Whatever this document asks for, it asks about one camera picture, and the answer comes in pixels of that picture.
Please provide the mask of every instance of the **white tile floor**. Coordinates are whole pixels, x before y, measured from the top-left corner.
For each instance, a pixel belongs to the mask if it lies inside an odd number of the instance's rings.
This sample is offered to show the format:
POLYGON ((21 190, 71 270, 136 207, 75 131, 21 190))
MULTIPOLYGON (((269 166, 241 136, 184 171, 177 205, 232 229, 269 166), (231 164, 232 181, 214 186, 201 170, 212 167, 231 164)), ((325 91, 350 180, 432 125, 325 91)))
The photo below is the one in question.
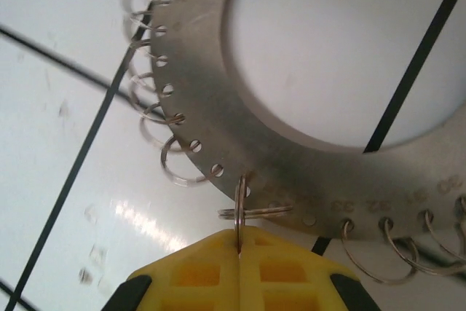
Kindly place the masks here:
MULTIPOLYGON (((127 48, 120 0, 0 4, 0 24, 111 82, 127 48)), ((3 38, 0 52, 0 278, 14 288, 105 92, 3 38)), ((142 56, 135 65, 149 69, 142 56)), ((212 185, 184 189, 165 178, 159 151, 141 137, 138 120, 124 101, 113 100, 25 286, 23 296, 40 310, 99 310, 134 269, 231 226, 216 211, 231 208, 232 201, 212 185)), ((169 136, 161 127, 151 131, 169 136)), ((197 173, 185 156, 172 162, 182 172, 197 173)), ((309 249, 315 241, 269 222, 250 224, 309 249)), ((456 244, 454 235, 445 238, 456 244)), ((381 275, 406 271, 385 246, 350 247, 381 275)), ((356 270, 339 241, 325 256, 356 270)), ((465 309, 465 285, 452 279, 419 275, 389 288, 358 274, 386 311, 465 309)), ((7 300, 0 291, 0 308, 7 300)))

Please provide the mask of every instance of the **metal gauge plate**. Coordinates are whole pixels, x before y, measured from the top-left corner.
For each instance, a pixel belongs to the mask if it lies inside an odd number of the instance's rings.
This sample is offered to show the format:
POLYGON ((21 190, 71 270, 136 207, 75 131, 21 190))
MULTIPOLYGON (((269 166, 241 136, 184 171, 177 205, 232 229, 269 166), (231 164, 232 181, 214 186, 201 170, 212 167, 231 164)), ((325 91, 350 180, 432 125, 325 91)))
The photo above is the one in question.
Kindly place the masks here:
POLYGON ((381 218, 394 221, 393 237, 423 232, 419 214, 430 209, 436 229, 457 220, 457 198, 466 192, 466 107, 441 127, 373 154, 302 146, 268 128, 245 104, 234 83, 237 72, 224 45, 229 0, 164 0, 152 25, 166 34, 151 38, 154 79, 164 112, 184 114, 171 125, 180 143, 193 140, 202 150, 188 154, 205 174, 215 164, 224 173, 212 180, 234 198, 238 178, 248 174, 248 208, 293 204, 291 215, 275 221, 326 237, 339 237, 341 221, 352 219, 351 238, 378 240, 381 218), (173 92, 161 92, 171 85, 173 92))

